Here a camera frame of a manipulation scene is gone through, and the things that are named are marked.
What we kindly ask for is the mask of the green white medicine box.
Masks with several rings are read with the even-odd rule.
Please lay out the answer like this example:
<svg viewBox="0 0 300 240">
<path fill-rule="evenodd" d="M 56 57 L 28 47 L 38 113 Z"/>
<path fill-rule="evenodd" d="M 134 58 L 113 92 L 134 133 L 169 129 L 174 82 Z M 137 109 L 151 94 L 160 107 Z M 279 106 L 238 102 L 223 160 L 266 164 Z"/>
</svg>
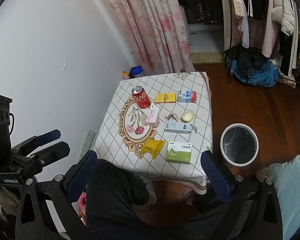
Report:
<svg viewBox="0 0 300 240">
<path fill-rule="evenodd" d="M 169 142 L 166 150 L 167 161 L 190 163 L 192 144 L 190 142 Z"/>
</svg>

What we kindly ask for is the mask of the light blue medicine box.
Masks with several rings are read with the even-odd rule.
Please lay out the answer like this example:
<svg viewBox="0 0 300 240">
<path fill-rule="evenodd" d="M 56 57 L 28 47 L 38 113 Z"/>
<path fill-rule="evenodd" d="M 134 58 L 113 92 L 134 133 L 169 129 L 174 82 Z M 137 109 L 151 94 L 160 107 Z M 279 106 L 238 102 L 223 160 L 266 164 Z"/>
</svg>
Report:
<svg viewBox="0 0 300 240">
<path fill-rule="evenodd" d="M 164 131 L 167 133 L 190 134 L 192 132 L 192 126 L 183 122 L 168 121 L 165 124 Z"/>
</svg>

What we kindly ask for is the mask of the red cola can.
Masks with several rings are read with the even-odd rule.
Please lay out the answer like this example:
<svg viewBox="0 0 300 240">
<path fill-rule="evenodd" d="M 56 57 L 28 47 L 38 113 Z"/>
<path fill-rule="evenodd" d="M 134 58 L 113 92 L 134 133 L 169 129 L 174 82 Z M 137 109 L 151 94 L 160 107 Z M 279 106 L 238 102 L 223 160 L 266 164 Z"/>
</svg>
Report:
<svg viewBox="0 0 300 240">
<path fill-rule="evenodd" d="M 145 89 L 141 86 L 136 86 L 132 89 L 132 97 L 141 109 L 146 109 L 151 104 Z"/>
</svg>

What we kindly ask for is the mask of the pomelo peel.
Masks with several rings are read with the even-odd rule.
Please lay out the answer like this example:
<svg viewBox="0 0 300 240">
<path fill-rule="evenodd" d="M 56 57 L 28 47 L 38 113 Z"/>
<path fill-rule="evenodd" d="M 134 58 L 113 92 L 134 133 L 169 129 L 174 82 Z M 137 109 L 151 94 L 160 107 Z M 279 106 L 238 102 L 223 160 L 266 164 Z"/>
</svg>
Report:
<svg viewBox="0 0 300 240">
<path fill-rule="evenodd" d="M 181 115 L 181 120 L 184 123 L 189 123 L 194 118 L 193 110 L 189 109 L 184 114 Z"/>
</svg>

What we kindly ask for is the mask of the yellow snack wrapper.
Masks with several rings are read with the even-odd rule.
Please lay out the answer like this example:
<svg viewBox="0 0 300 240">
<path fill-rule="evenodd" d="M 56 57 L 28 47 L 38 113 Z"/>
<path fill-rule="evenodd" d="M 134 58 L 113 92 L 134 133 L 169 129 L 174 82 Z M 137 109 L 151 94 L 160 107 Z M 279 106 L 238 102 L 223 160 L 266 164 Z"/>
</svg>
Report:
<svg viewBox="0 0 300 240">
<path fill-rule="evenodd" d="M 141 150 L 140 150 L 140 154 L 146 154 L 146 153 L 150 153 L 152 156 L 152 159 L 155 159 L 160 151 L 162 150 L 163 146 L 165 145 L 165 141 L 164 140 L 153 140 L 153 139 L 146 139 Z"/>
</svg>

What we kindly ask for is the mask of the pink white box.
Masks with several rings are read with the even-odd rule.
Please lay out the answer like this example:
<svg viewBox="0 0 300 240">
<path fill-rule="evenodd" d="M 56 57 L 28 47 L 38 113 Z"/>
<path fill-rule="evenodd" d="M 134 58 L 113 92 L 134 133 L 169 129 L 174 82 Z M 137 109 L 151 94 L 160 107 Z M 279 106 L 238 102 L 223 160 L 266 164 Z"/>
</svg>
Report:
<svg viewBox="0 0 300 240">
<path fill-rule="evenodd" d="M 154 102 L 151 102 L 147 119 L 146 119 L 147 124 L 156 126 L 159 122 L 159 115 L 160 115 L 159 107 Z"/>
</svg>

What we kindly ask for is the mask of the paper scrap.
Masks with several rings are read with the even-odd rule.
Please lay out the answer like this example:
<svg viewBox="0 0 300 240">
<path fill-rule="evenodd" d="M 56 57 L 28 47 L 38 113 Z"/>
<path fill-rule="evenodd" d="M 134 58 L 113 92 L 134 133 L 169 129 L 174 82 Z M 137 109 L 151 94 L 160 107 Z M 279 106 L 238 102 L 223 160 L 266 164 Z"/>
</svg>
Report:
<svg viewBox="0 0 300 240">
<path fill-rule="evenodd" d="M 165 115 L 165 119 L 166 119 L 166 120 L 170 120 L 171 118 L 172 118 L 173 120 L 175 120 L 176 122 L 180 122 L 180 118 L 179 118 L 175 113 L 173 113 L 173 112 L 171 112 L 171 113 Z"/>
</svg>

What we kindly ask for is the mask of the blue red milk carton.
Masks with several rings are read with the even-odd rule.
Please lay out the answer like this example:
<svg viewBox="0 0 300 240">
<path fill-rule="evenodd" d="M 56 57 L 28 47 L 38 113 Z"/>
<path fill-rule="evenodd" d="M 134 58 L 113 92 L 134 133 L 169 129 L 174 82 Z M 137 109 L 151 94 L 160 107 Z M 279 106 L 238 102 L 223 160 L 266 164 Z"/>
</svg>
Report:
<svg viewBox="0 0 300 240">
<path fill-rule="evenodd" d="M 179 103 L 196 103 L 197 93 L 194 90 L 180 90 L 177 94 Z"/>
</svg>

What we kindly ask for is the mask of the yellow cigarette box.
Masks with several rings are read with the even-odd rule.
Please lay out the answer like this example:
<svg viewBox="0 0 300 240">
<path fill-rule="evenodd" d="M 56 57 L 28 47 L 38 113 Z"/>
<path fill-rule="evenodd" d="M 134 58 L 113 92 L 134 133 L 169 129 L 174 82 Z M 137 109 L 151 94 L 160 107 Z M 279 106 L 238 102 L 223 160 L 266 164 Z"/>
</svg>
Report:
<svg viewBox="0 0 300 240">
<path fill-rule="evenodd" d="M 176 93 L 159 93 L 155 98 L 156 103 L 176 103 Z"/>
</svg>

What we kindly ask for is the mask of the light blue bed quilt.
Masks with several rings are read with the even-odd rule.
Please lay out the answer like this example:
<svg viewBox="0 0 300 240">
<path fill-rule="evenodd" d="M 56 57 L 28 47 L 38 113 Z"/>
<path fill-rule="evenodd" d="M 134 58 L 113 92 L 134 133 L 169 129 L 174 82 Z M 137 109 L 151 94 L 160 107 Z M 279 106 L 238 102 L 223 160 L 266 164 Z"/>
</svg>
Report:
<svg viewBox="0 0 300 240">
<path fill-rule="evenodd" d="M 271 179 L 279 200 L 283 239 L 291 239 L 300 228 L 300 155 L 257 171 L 257 179 Z"/>
</svg>

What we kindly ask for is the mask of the black trousers leg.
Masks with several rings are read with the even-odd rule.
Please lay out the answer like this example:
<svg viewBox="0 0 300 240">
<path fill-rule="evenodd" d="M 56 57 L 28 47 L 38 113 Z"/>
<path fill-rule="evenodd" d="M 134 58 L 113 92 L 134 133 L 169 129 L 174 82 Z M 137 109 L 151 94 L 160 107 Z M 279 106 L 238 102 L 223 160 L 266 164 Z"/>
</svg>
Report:
<svg viewBox="0 0 300 240">
<path fill-rule="evenodd" d="M 93 239 L 151 239 L 149 225 L 132 208 L 148 201 L 149 193 L 141 178 L 99 159 L 87 184 L 87 230 Z"/>
</svg>

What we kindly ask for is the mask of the blue lid jar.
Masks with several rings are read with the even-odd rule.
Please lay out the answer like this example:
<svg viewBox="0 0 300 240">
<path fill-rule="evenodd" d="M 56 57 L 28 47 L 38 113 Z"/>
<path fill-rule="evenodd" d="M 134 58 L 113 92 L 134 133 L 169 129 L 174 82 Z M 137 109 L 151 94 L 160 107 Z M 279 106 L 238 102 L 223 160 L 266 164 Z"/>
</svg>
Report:
<svg viewBox="0 0 300 240">
<path fill-rule="evenodd" d="M 141 66 L 136 66 L 136 67 L 132 67 L 130 72 L 129 72 L 129 76 L 131 79 L 133 78 L 138 78 L 138 77 L 143 77 L 145 74 L 143 72 L 143 68 Z"/>
</svg>

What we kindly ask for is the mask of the white patterned tablecloth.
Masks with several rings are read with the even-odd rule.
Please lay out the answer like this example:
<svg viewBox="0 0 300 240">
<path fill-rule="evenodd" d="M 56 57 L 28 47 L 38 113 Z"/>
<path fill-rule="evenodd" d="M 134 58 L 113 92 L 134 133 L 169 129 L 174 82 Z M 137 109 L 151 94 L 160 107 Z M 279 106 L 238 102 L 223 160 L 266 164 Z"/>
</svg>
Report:
<svg viewBox="0 0 300 240">
<path fill-rule="evenodd" d="M 132 97 L 132 89 L 141 86 L 151 101 L 159 93 L 177 93 L 194 90 L 196 103 L 163 103 L 159 105 L 159 122 L 147 125 L 143 115 L 148 109 L 140 109 Z M 173 112 L 181 117 L 193 110 L 190 134 L 167 133 L 164 131 L 165 115 Z M 150 153 L 141 155 L 146 139 L 164 140 L 159 155 L 152 159 Z M 169 142 L 190 142 L 190 163 L 167 161 Z M 102 121 L 93 150 L 98 158 L 106 159 L 115 166 L 155 180 L 167 179 L 188 185 L 198 194 L 207 191 L 207 176 L 200 164 L 200 155 L 212 149 L 212 110 L 209 78 L 205 72 L 160 74 L 120 81 Z"/>
</svg>

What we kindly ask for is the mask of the pink floral curtain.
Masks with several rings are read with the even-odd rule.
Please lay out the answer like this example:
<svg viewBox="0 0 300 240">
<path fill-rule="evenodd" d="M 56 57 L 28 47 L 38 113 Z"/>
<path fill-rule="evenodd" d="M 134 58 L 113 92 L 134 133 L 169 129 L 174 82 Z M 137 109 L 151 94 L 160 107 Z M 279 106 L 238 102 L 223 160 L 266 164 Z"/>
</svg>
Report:
<svg viewBox="0 0 300 240">
<path fill-rule="evenodd" d="M 106 0 L 106 3 L 146 75 L 194 71 L 178 0 Z"/>
</svg>

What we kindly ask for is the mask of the hanging white coat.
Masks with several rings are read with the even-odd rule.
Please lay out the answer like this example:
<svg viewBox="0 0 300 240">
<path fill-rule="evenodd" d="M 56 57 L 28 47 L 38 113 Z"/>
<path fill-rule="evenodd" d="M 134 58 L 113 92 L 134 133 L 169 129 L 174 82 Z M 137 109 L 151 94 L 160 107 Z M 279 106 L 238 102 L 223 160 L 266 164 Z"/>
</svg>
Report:
<svg viewBox="0 0 300 240">
<path fill-rule="evenodd" d="M 291 0 L 273 0 L 271 19 L 281 24 L 281 31 L 291 36 L 295 30 L 295 12 Z"/>
</svg>

